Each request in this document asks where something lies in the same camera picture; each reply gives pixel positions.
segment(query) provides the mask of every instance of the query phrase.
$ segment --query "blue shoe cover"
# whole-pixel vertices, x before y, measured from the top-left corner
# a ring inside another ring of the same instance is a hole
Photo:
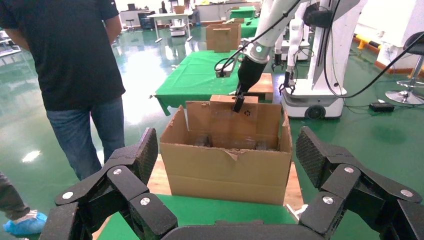
[[[8,221],[6,224],[3,224],[3,228],[7,233],[17,236],[39,234],[42,232],[44,225],[46,224],[46,220],[46,215],[41,212],[37,212],[36,218],[30,218],[18,224]]]

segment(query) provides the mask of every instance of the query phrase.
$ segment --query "black t-shirt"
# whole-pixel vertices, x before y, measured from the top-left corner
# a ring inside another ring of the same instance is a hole
[[[0,0],[0,27],[19,29],[35,61],[46,110],[82,109],[124,92],[102,20],[115,0]]]

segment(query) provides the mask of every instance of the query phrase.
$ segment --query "power adapter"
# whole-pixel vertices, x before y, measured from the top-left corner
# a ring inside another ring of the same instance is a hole
[[[388,102],[372,102],[369,104],[369,109],[376,113],[391,113],[395,110],[395,106]]]

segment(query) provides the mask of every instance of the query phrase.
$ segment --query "chrome stool base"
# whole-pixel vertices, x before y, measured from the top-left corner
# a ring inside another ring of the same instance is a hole
[[[389,99],[401,103],[401,104],[410,104],[410,105],[420,105],[424,104],[424,99],[417,96],[412,91],[387,91],[385,93],[386,97]]]

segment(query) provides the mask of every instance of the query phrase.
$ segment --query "green tablecloth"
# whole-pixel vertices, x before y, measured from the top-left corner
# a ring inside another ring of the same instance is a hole
[[[282,206],[235,201],[221,201],[184,196],[157,195],[178,218],[178,226],[213,225],[216,220],[266,224],[294,224]],[[100,234],[99,240],[138,240],[119,213],[115,213]]]
[[[231,10],[229,18],[252,18],[255,16],[255,11],[254,6],[241,6],[240,9]]]
[[[228,95],[237,88],[238,66],[230,77],[217,78],[215,64],[228,58],[232,52],[197,51],[188,55],[156,90],[165,114],[167,108],[185,106],[186,101],[209,101],[212,95]]]
[[[244,19],[244,23],[241,24],[241,37],[242,38],[251,38],[256,34],[256,29],[258,28],[259,17],[248,17]]]

